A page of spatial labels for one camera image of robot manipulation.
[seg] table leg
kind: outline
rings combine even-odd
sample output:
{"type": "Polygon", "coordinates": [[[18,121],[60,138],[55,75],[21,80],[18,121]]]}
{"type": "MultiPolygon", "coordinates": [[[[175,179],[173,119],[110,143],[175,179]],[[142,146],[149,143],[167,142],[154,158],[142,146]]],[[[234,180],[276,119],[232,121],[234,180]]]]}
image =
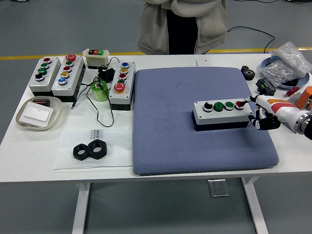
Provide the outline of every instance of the table leg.
{"type": "Polygon", "coordinates": [[[73,234],[83,234],[89,199],[90,183],[80,183],[76,185],[79,188],[79,195],[73,225],[73,234]]]}
{"type": "Polygon", "coordinates": [[[242,178],[245,194],[248,200],[249,208],[253,216],[253,223],[258,234],[268,234],[268,229],[265,224],[261,207],[254,190],[254,182],[259,177],[242,178]]]}

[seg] white table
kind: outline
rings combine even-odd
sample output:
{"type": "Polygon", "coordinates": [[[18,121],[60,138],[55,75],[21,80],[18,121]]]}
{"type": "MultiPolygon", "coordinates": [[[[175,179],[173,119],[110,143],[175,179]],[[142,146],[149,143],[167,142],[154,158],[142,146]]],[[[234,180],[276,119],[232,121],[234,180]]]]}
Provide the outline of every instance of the white table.
{"type": "MultiPolygon", "coordinates": [[[[136,70],[163,67],[188,67],[196,66],[196,60],[208,59],[211,66],[236,67],[249,66],[256,71],[255,79],[248,81],[253,94],[256,90],[256,80],[262,76],[257,67],[269,54],[244,54],[244,55],[187,55],[187,56],[118,56],[121,61],[136,63],[136,70]]],[[[117,60],[112,59],[114,67],[117,60]]],[[[90,83],[96,76],[94,70],[86,70],[83,82],[90,83]]],[[[302,92],[310,81],[302,87],[302,92]]],[[[275,95],[285,98],[285,91],[277,90],[275,95]]],[[[33,97],[27,87],[18,110],[22,104],[33,97]]],[[[29,131],[21,128],[15,122],[15,115],[8,127],[0,146],[0,182],[71,182],[79,187],[76,216],[73,233],[82,233],[87,209],[90,183],[113,182],[125,180],[172,180],[172,179],[199,179],[199,178],[227,178],[242,177],[247,199],[253,215],[253,220],[258,233],[268,233],[263,215],[256,197],[253,182],[259,176],[291,175],[292,173],[304,174],[312,172],[311,141],[305,136],[294,134],[285,126],[270,131],[276,147],[280,162],[277,166],[261,170],[228,171],[191,173],[174,175],[137,176],[132,167],[124,168],[95,168],[82,170],[53,170],[58,151],[59,136],[61,131],[102,129],[96,121],[96,111],[87,98],[82,95],[75,108],[71,110],[71,103],[63,103],[63,110],[57,123],[44,132],[29,131]]],[[[99,118],[103,123],[111,121],[109,104],[96,102],[100,109],[99,118]]],[[[114,111],[115,123],[110,129],[131,130],[133,127],[133,111],[114,111]]]]}

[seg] person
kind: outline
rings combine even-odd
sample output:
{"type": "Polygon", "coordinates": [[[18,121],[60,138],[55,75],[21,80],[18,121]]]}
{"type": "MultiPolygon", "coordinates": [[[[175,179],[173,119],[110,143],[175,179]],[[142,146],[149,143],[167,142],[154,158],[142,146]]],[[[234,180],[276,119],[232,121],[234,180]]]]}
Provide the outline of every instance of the person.
{"type": "Polygon", "coordinates": [[[144,0],[137,48],[148,55],[204,54],[226,41],[226,0],[144,0]]]}

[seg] white paper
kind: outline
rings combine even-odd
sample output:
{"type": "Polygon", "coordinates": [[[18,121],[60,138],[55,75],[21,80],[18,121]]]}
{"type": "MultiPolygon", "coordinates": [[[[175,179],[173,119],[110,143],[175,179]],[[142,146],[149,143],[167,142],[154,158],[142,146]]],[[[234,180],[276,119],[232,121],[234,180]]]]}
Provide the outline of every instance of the white paper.
{"type": "Polygon", "coordinates": [[[132,166],[132,130],[63,131],[60,133],[54,170],[130,166],[132,166]],[[75,146],[79,144],[88,146],[95,139],[106,142],[106,156],[98,160],[88,157],[83,161],[74,158],[75,146]]]}
{"type": "Polygon", "coordinates": [[[46,122],[50,112],[29,106],[24,112],[24,117],[46,122]]]}
{"type": "Polygon", "coordinates": [[[196,59],[197,67],[211,67],[210,60],[208,58],[198,58],[196,59]]]}

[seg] black cable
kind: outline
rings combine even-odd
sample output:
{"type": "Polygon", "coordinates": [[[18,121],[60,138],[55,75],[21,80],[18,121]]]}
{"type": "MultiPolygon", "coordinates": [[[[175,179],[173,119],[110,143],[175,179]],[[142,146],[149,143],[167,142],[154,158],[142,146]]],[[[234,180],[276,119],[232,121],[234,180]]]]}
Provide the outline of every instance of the black cable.
{"type": "Polygon", "coordinates": [[[235,29],[235,28],[248,28],[248,29],[252,29],[252,30],[255,30],[255,31],[258,31],[258,32],[261,32],[261,33],[264,33],[264,34],[266,34],[266,35],[271,36],[273,39],[270,40],[269,43],[265,46],[264,51],[263,51],[264,54],[265,54],[265,51],[266,51],[268,45],[269,45],[272,41],[275,40],[275,37],[274,37],[273,35],[269,34],[269,33],[263,32],[263,31],[261,31],[261,30],[255,29],[255,28],[245,27],[245,26],[236,26],[236,27],[230,28],[230,29],[228,30],[228,32],[231,31],[232,29],[235,29]]]}
{"type": "Polygon", "coordinates": [[[81,93],[78,95],[78,97],[76,98],[76,100],[74,101],[74,103],[73,103],[73,105],[72,105],[72,109],[75,107],[75,105],[76,105],[76,103],[77,103],[77,100],[78,100],[78,98],[80,97],[80,95],[81,95],[89,86],[91,86],[91,85],[95,82],[96,78],[98,78],[98,77],[94,77],[92,83],[90,83],[90,84],[81,83],[81,85],[86,85],[87,87],[86,87],[84,90],[82,90],[81,93]]]}
{"type": "Polygon", "coordinates": [[[111,126],[114,124],[114,115],[113,115],[113,110],[112,110],[111,101],[109,100],[109,97],[108,97],[107,93],[104,91],[104,93],[105,93],[106,96],[107,96],[107,99],[108,99],[108,102],[109,102],[109,106],[110,106],[110,108],[111,108],[112,118],[113,118],[112,124],[109,125],[109,126],[106,126],[106,125],[102,124],[102,123],[99,121],[99,119],[98,119],[98,115],[99,115],[98,109],[97,109],[97,107],[93,104],[93,102],[91,101],[91,99],[88,97],[88,93],[89,93],[90,89],[91,89],[91,88],[89,88],[89,90],[87,91],[86,96],[87,96],[87,98],[89,99],[89,101],[91,102],[91,104],[93,105],[93,107],[97,110],[97,121],[98,121],[98,122],[100,123],[100,125],[102,125],[103,127],[106,127],[106,128],[111,127],[111,126]]]}
{"type": "Polygon", "coordinates": [[[120,62],[120,60],[119,60],[117,57],[111,57],[111,59],[109,60],[109,63],[108,63],[106,66],[104,66],[104,65],[102,64],[101,67],[105,67],[105,68],[107,69],[108,66],[109,66],[109,64],[111,64],[112,59],[117,59],[118,62],[120,62]]]}
{"type": "Polygon", "coordinates": [[[111,127],[111,126],[114,124],[114,121],[115,121],[115,120],[114,120],[114,115],[113,115],[113,109],[112,109],[111,101],[109,100],[109,96],[108,96],[108,94],[105,92],[105,90],[104,90],[102,84],[100,83],[100,81],[101,81],[101,79],[100,79],[99,77],[94,77],[93,81],[92,81],[90,84],[81,83],[81,85],[85,85],[86,87],[81,91],[81,93],[78,95],[78,97],[77,97],[76,100],[74,101],[74,103],[73,103],[73,105],[72,105],[72,109],[74,108],[74,106],[75,106],[75,104],[76,104],[78,98],[80,97],[80,95],[81,95],[87,88],[89,88],[89,90],[87,91],[86,96],[87,96],[87,98],[89,99],[89,101],[91,102],[91,104],[94,106],[94,108],[97,110],[97,121],[98,121],[98,122],[100,123],[100,125],[102,125],[103,127],[109,128],[109,127],[111,127]],[[113,119],[112,124],[109,125],[109,126],[106,126],[106,125],[102,124],[102,123],[99,121],[99,119],[98,119],[99,111],[98,111],[97,107],[93,104],[93,102],[91,101],[91,99],[88,97],[88,93],[89,93],[89,91],[90,91],[90,89],[91,89],[91,85],[92,85],[93,83],[95,83],[95,82],[98,82],[98,83],[99,83],[100,89],[106,94],[107,99],[108,99],[108,102],[109,102],[109,106],[110,106],[111,114],[112,114],[112,119],[113,119]]]}
{"type": "Polygon", "coordinates": [[[259,0],[234,0],[234,1],[258,1],[258,2],[262,2],[262,3],[271,3],[271,2],[276,2],[279,0],[275,0],[275,1],[259,1],[259,0]]]}

